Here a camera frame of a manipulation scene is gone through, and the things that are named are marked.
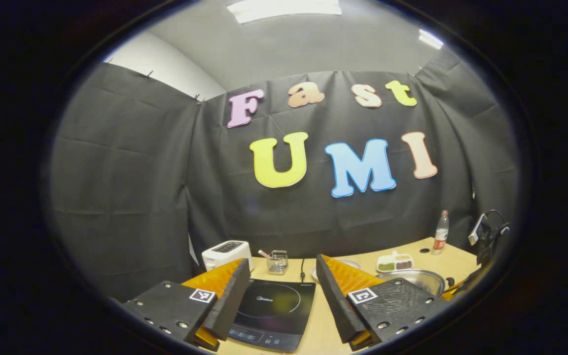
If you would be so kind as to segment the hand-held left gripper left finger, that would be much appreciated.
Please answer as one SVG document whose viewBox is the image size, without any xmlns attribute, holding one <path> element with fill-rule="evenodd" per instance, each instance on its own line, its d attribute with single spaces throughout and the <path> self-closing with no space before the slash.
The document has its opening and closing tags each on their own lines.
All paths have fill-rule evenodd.
<svg viewBox="0 0 568 355">
<path fill-rule="evenodd" d="M 182 345 L 218 351 L 250 282 L 240 258 L 182 283 L 162 281 L 121 305 L 131 319 Z"/>
</svg>

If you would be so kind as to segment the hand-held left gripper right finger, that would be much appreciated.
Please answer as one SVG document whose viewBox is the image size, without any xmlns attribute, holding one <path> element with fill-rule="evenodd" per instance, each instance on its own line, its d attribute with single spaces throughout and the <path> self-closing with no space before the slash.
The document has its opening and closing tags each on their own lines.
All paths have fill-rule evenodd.
<svg viewBox="0 0 568 355">
<path fill-rule="evenodd" d="M 403 277 L 383 280 L 324 254 L 316 256 L 316 273 L 341 342 L 354 351 L 393 346 L 449 305 Z"/>
</svg>

